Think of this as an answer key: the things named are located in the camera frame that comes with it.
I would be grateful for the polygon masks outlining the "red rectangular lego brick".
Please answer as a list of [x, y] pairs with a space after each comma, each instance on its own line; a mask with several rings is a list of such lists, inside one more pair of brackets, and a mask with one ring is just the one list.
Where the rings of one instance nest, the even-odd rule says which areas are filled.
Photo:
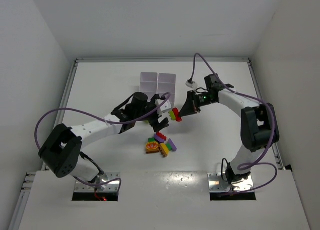
[[179, 112], [178, 108], [177, 108], [177, 107], [174, 107], [174, 108], [172, 109], [172, 111], [173, 111], [174, 116], [175, 116], [175, 121], [181, 122], [181, 121], [182, 121], [182, 118], [180, 117], [180, 112]]

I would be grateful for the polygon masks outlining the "orange printed round lego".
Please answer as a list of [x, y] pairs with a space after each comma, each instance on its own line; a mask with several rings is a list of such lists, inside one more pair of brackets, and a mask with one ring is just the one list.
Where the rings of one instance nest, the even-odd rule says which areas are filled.
[[147, 149], [159, 149], [159, 143], [158, 142], [147, 142], [145, 144], [145, 150]]

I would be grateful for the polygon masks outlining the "lime green square lego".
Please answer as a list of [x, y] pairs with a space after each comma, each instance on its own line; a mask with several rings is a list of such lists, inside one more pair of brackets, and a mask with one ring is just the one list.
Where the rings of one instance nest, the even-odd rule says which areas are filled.
[[167, 143], [166, 146], [167, 146], [169, 151], [173, 151], [173, 147], [169, 143]]

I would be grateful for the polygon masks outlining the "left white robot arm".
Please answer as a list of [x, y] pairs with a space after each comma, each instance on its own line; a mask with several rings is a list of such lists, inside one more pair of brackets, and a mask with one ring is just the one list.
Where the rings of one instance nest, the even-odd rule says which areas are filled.
[[154, 132], [168, 127], [169, 120], [159, 118], [171, 110], [170, 96], [166, 92], [149, 99], [145, 93], [135, 92], [105, 117], [79, 110], [94, 121], [77, 126], [58, 124], [45, 143], [38, 146], [38, 155], [58, 178], [70, 175], [87, 186], [107, 185], [111, 181], [103, 179], [105, 172], [83, 149], [101, 139], [125, 133], [139, 121], [148, 121]]

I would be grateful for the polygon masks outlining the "yellow lego brick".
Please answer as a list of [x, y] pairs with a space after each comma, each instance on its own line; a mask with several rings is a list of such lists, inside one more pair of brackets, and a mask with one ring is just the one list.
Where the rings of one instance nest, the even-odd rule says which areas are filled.
[[170, 151], [168, 150], [165, 143], [160, 143], [158, 148], [163, 157], [167, 157], [169, 155]]

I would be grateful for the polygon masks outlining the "dark green square lego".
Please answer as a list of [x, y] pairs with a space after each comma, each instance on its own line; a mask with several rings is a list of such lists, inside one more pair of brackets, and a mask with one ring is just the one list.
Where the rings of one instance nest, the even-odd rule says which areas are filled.
[[169, 111], [169, 115], [170, 115], [171, 120], [173, 120], [173, 121], [176, 120], [176, 116], [172, 110]]

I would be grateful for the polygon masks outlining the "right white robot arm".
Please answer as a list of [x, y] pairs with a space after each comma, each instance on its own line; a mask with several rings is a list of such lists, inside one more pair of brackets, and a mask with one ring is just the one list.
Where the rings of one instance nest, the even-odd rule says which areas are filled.
[[268, 149], [280, 139], [274, 106], [263, 100], [239, 93], [233, 85], [223, 83], [218, 75], [205, 77], [206, 90], [187, 92], [179, 117], [201, 111], [203, 106], [220, 103], [240, 117], [242, 145], [236, 157], [227, 164], [225, 176], [229, 184], [246, 179], [251, 168], [261, 162]]

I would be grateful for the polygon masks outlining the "brown lego plate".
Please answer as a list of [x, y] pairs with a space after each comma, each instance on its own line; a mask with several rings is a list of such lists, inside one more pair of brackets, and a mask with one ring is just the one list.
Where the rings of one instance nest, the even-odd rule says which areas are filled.
[[146, 154], [152, 154], [152, 153], [159, 153], [159, 149], [147, 149], [145, 152]]

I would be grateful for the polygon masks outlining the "purple arch lego with red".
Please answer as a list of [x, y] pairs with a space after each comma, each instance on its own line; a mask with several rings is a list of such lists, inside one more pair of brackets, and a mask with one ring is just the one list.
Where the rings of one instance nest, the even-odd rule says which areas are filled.
[[153, 136], [158, 143], [165, 143], [167, 140], [167, 137], [161, 132], [156, 132]]

